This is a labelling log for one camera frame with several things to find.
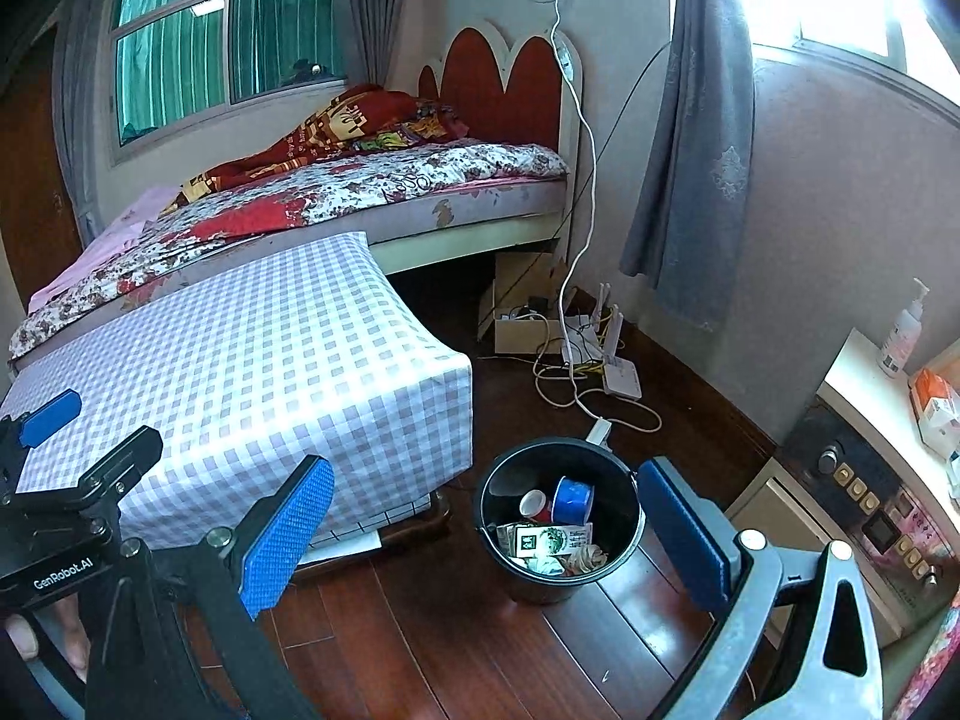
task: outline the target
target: knob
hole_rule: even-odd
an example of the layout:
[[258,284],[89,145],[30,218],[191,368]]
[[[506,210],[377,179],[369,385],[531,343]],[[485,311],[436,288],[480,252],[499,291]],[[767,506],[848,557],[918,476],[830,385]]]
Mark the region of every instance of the knob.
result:
[[832,476],[840,460],[839,452],[836,446],[829,445],[817,459],[817,470],[824,476]]

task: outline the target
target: electrical cord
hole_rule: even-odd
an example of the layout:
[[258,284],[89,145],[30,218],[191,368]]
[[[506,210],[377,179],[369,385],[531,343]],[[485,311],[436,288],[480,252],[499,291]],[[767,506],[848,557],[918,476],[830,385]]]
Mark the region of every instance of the electrical cord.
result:
[[[568,375],[566,378],[568,378],[568,381],[570,381],[570,386],[572,386],[572,388],[573,388],[573,399],[572,399],[571,401],[569,401],[568,403],[558,403],[558,402],[556,402],[556,401],[554,401],[554,400],[551,400],[551,399],[544,393],[544,391],[541,389],[541,379],[542,379],[542,378],[551,378],[551,379],[556,379],[556,378],[557,378],[557,377],[555,377],[555,376],[549,376],[549,377],[544,376],[544,372],[546,372],[546,370],[556,370],[557,367],[544,367],[543,370],[538,370],[538,367],[539,367],[539,365],[541,364],[542,356],[544,355],[544,352],[546,351],[546,348],[548,348],[548,346],[549,346],[549,341],[550,341],[550,324],[549,324],[549,321],[546,319],[546,317],[544,317],[542,314],[538,314],[538,313],[536,313],[536,312],[530,312],[529,314],[527,314],[527,316],[528,316],[528,317],[538,317],[539,319],[541,319],[541,320],[544,322],[544,325],[545,325],[545,328],[546,328],[545,341],[544,341],[543,344],[541,344],[541,348],[539,348],[539,352],[538,352],[538,354],[536,354],[536,360],[535,360],[535,362],[534,362],[534,386],[536,387],[536,392],[539,394],[539,396],[541,396],[541,398],[544,399],[544,401],[547,402],[548,404],[550,404],[551,406],[554,406],[555,408],[559,408],[559,409],[566,409],[566,408],[569,408],[569,407],[571,407],[571,406],[576,405],[576,406],[578,406],[578,407],[580,408],[580,410],[582,410],[587,416],[589,416],[589,417],[590,417],[591,419],[593,419],[594,421],[597,421],[597,420],[601,419],[600,416],[598,416],[596,413],[594,413],[592,410],[590,410],[590,408],[587,406],[587,404],[584,403],[584,402],[580,399],[580,395],[581,395],[581,394],[580,394],[579,389],[578,389],[578,386],[577,386],[577,381],[578,381],[578,380],[582,380],[582,376],[578,376],[577,365],[573,365],[573,344],[570,343],[570,333],[569,333],[569,329],[568,329],[568,324],[566,324],[565,316],[563,315],[563,305],[565,304],[565,303],[563,303],[563,293],[565,292],[566,288],[568,288],[568,285],[570,284],[570,279],[573,278],[573,274],[574,274],[574,272],[576,271],[577,265],[579,264],[581,258],[584,256],[584,254],[587,253],[587,250],[588,250],[589,247],[590,247],[590,243],[591,243],[592,240],[593,240],[594,230],[596,229],[596,207],[597,207],[597,203],[596,203],[596,174],[597,174],[597,164],[598,164],[598,160],[599,160],[599,155],[598,155],[598,153],[597,153],[596,140],[595,140],[595,138],[594,138],[594,136],[593,136],[593,129],[592,129],[592,127],[590,127],[590,124],[589,124],[589,122],[587,121],[587,118],[584,117],[583,107],[582,107],[582,104],[581,104],[581,102],[580,102],[579,95],[577,95],[577,91],[576,91],[576,89],[573,87],[573,82],[572,82],[572,80],[568,77],[568,75],[566,74],[566,72],[563,70],[563,62],[560,61],[560,51],[559,51],[559,49],[558,49],[558,47],[557,47],[557,29],[558,29],[558,27],[560,26],[560,0],[553,0],[553,9],[554,9],[554,14],[555,14],[556,18],[555,18],[555,20],[554,20],[553,25],[552,25],[551,28],[550,28],[550,35],[549,35],[549,37],[550,37],[550,47],[552,47],[552,49],[553,49],[553,56],[554,56],[554,60],[557,62],[557,67],[560,68],[560,76],[563,78],[563,83],[566,85],[566,88],[569,90],[570,95],[573,97],[573,103],[574,103],[574,106],[575,106],[575,108],[576,108],[577,118],[580,120],[580,124],[582,124],[582,126],[584,127],[584,129],[587,130],[587,138],[589,138],[589,144],[590,144],[590,160],[592,161],[592,168],[590,169],[590,172],[589,172],[589,181],[587,182],[587,185],[589,185],[589,197],[590,197],[590,223],[589,223],[589,229],[587,230],[586,240],[584,240],[584,245],[583,245],[583,247],[580,249],[580,251],[577,252],[577,254],[574,256],[572,262],[570,263],[570,267],[569,267],[568,273],[566,274],[565,278],[563,279],[563,283],[560,284],[560,291],[559,291],[559,293],[558,293],[558,298],[557,298],[558,314],[559,314],[559,316],[560,316],[560,331],[561,331],[562,334],[563,334],[563,345],[565,346],[565,350],[566,350],[566,360],[568,360],[568,363],[567,363],[566,365],[564,365],[563,367],[560,367],[560,370],[565,370],[565,371],[566,371],[566,374]],[[573,208],[575,207],[575,205],[576,205],[576,201],[574,201],[574,202],[571,204],[571,206],[570,206],[570,211],[565,215],[565,219],[566,219],[567,217],[569,217],[570,213],[572,213]],[[541,255],[536,256],[536,257],[534,258],[534,260],[531,262],[530,266],[528,266],[527,270],[526,270],[523,274],[520,274],[520,279],[522,279],[523,276],[525,276],[525,274],[526,274],[526,273],[529,271],[529,269],[534,265],[534,263],[536,263],[536,260],[538,260],[540,256],[541,256]],[[520,283],[520,279],[517,279],[517,282],[515,282],[515,284],[512,285],[512,287],[510,288],[510,290],[512,290],[518,283]],[[487,320],[487,317],[484,317],[484,318],[481,320],[480,324],[483,324],[483,322],[486,322],[486,320]],[[583,394],[589,394],[590,392],[594,392],[594,391],[600,391],[600,392],[603,392],[604,394],[607,394],[604,389],[600,389],[600,388],[586,389],[586,390],[583,392]],[[624,397],[620,397],[620,396],[618,396],[618,395],[613,395],[613,397],[616,397],[618,400],[623,400],[624,402],[631,403],[632,405],[635,405],[635,406],[637,406],[638,408],[641,408],[641,409],[643,409],[643,410],[646,410],[647,412],[649,412],[649,413],[651,413],[652,415],[654,415],[654,417],[656,418],[656,427],[655,427],[655,428],[652,428],[652,429],[651,429],[651,428],[641,428],[640,426],[637,426],[637,425],[632,424],[632,423],[630,423],[630,422],[627,422],[627,421],[625,421],[625,420],[616,419],[616,418],[612,418],[612,419],[609,419],[609,420],[607,420],[607,421],[613,422],[613,423],[616,423],[616,424],[624,425],[625,427],[628,427],[628,428],[630,428],[630,429],[632,429],[632,430],[635,430],[635,431],[637,431],[637,432],[639,432],[639,433],[655,433],[656,431],[659,431],[659,429],[661,429],[662,425],[664,424],[664,420],[661,419],[661,416],[660,416],[658,413],[656,413],[655,410],[651,409],[649,406],[644,405],[644,404],[641,404],[641,403],[638,402],[637,400],[632,400],[632,399],[630,399],[630,398],[624,398]]]
[[[600,146],[600,153],[597,154],[597,158],[596,158],[596,160],[594,161],[594,167],[593,167],[593,168],[590,170],[590,172],[587,174],[587,181],[584,181],[583,186],[580,186],[579,191],[578,191],[577,194],[575,194],[575,196],[573,197],[573,201],[570,203],[570,208],[568,209],[568,211],[567,211],[565,214],[563,214],[563,218],[560,220],[560,224],[557,225],[557,229],[554,230],[554,231],[553,231],[553,235],[550,236],[551,239],[557,237],[557,236],[560,234],[560,230],[563,230],[563,225],[565,225],[565,224],[566,224],[566,221],[569,220],[569,219],[573,216],[573,212],[576,210],[577,204],[580,202],[580,200],[581,200],[582,197],[584,196],[584,191],[585,191],[585,190],[587,189],[587,187],[589,186],[589,180],[593,177],[594,170],[596,170],[596,167],[595,167],[595,166],[596,166],[596,165],[600,162],[600,160],[603,158],[604,151],[607,150],[607,146],[610,144],[610,141],[611,141],[611,139],[613,138],[613,133],[616,132],[616,127],[617,127],[617,125],[620,124],[620,120],[623,118],[623,114],[626,112],[627,107],[630,105],[630,101],[634,98],[634,93],[637,91],[637,87],[640,86],[640,81],[643,80],[643,76],[646,76],[647,71],[651,68],[651,66],[653,65],[653,63],[656,62],[656,57],[659,57],[662,53],[664,53],[664,51],[665,51],[669,46],[670,46],[670,41],[669,41],[669,40],[668,40],[666,43],[664,43],[664,45],[660,46],[660,47],[656,50],[656,53],[654,53],[654,55],[650,57],[650,60],[647,62],[646,66],[643,68],[643,70],[641,71],[640,75],[637,76],[637,80],[634,81],[634,85],[632,86],[632,89],[630,90],[630,94],[627,95],[626,100],[623,101],[623,105],[620,107],[620,112],[616,115],[616,120],[613,122],[613,127],[611,128],[610,133],[608,133],[607,138],[606,138],[606,140],[605,140],[604,143],[603,143],[603,146]],[[570,247],[570,236],[571,236],[572,234],[573,234],[573,223],[571,222],[571,223],[570,223],[570,227],[568,228],[568,234],[566,234],[566,245],[568,246],[568,248]],[[534,259],[533,259],[533,260],[531,261],[531,263],[527,266],[527,268],[525,269],[525,271],[523,271],[522,274],[520,274],[520,276],[517,276],[517,280],[515,280],[515,282],[510,285],[510,289],[509,289],[509,290],[506,290],[506,292],[504,293],[504,295],[510,295],[510,292],[512,291],[512,289],[515,288],[515,286],[516,286],[517,284],[520,284],[520,282],[523,280],[523,277],[524,277],[526,274],[529,274],[529,272],[534,268],[534,265],[536,264],[536,262],[539,261],[539,258],[541,258],[542,256],[544,256],[544,253],[546,253],[546,252],[543,252],[543,251],[542,251],[542,252],[539,252],[539,253],[536,255],[536,257],[534,257]],[[477,329],[479,329],[480,326],[481,326],[484,322],[487,321],[487,319],[489,319],[491,316],[493,316],[493,312],[494,312],[495,310],[496,310],[495,307],[494,307],[494,308],[491,308],[491,309],[484,315],[483,319],[481,319],[480,322],[477,323]]]
[[[576,395],[568,403],[558,403],[557,401],[551,399],[541,389],[541,381],[562,381],[562,382],[571,381],[571,380],[575,382],[584,381],[587,379],[588,373],[602,373],[603,372],[602,365],[596,364],[595,362],[591,362],[590,364],[584,364],[584,365],[573,365],[573,367],[570,367],[570,365],[566,363],[564,363],[563,365],[546,365],[542,361],[544,360],[544,354],[546,353],[546,350],[547,348],[549,348],[550,344],[553,343],[553,341],[558,341],[559,338],[550,338],[550,323],[549,323],[549,320],[546,319],[546,317],[544,317],[543,314],[537,314],[536,312],[534,312],[531,314],[527,314],[527,316],[535,317],[536,319],[539,319],[541,322],[544,323],[544,329],[546,330],[546,340],[538,346],[538,349],[536,350],[536,359],[533,362],[534,387],[536,388],[536,393],[539,394],[539,396],[541,396],[541,398],[544,399],[546,403],[550,404],[551,406],[557,409],[568,409],[571,406],[577,405],[578,399]],[[487,357],[478,357],[477,359],[478,360],[516,360],[517,362],[524,362],[526,365],[531,365],[531,362],[529,360],[524,360],[522,357],[508,357],[505,355],[490,355]],[[549,375],[550,372],[558,371],[558,370],[565,372],[563,376]],[[575,394],[577,392],[576,384],[574,384],[574,392]],[[586,394],[590,394],[591,392],[603,392],[604,394],[607,394],[606,391],[600,388],[600,386],[594,386],[593,388],[585,389],[583,392],[579,392],[579,395],[586,395]],[[622,400],[624,403],[629,403],[631,406],[636,406],[639,409],[645,410],[645,412],[651,413],[651,415],[654,415],[654,418],[656,418],[656,427],[642,428],[638,425],[632,424],[631,422],[627,422],[624,419],[616,419],[616,418],[607,418],[608,422],[615,422],[616,424],[623,425],[624,427],[628,427],[631,430],[636,430],[638,433],[655,433],[656,431],[659,431],[659,429],[661,429],[662,426],[664,426],[664,420],[661,419],[661,416],[646,404],[640,403],[640,401],[637,401],[637,400],[631,400],[630,398],[620,397],[619,395],[611,395],[611,397],[615,397],[617,400]]]
[[[707,614],[710,615],[710,622],[716,624],[717,618],[713,616],[712,611],[708,611]],[[752,704],[751,710],[757,707],[757,689],[754,688],[754,681],[750,677],[750,671],[743,672],[744,679],[747,680],[747,687],[750,688],[750,695],[754,698],[754,703]]]

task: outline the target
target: appliance control panel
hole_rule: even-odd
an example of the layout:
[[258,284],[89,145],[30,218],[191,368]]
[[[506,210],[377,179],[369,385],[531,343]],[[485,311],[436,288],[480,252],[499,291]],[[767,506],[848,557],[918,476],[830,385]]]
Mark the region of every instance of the appliance control panel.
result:
[[816,398],[776,459],[872,562],[917,625],[947,605],[960,562],[864,437]]

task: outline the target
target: red blanket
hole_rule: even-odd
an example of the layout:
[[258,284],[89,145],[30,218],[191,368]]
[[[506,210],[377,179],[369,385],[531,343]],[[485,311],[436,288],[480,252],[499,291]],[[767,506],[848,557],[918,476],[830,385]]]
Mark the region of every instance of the red blanket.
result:
[[164,210],[172,213],[215,191],[234,189],[268,175],[357,152],[446,143],[467,135],[453,110],[435,100],[389,92],[376,84],[347,89],[270,148],[212,167],[184,183]]

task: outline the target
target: checkered tablecloth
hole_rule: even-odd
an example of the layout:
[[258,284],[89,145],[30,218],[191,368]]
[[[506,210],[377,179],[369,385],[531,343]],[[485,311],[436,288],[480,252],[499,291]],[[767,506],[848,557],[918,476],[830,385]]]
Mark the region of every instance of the checkered tablecloth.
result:
[[435,490],[472,459],[467,357],[433,338],[363,233],[219,274],[27,367],[0,415],[64,389],[83,413],[32,450],[18,491],[68,487],[140,425],[161,461],[121,502],[123,535],[154,548],[237,523],[305,454],[329,459],[322,530]]

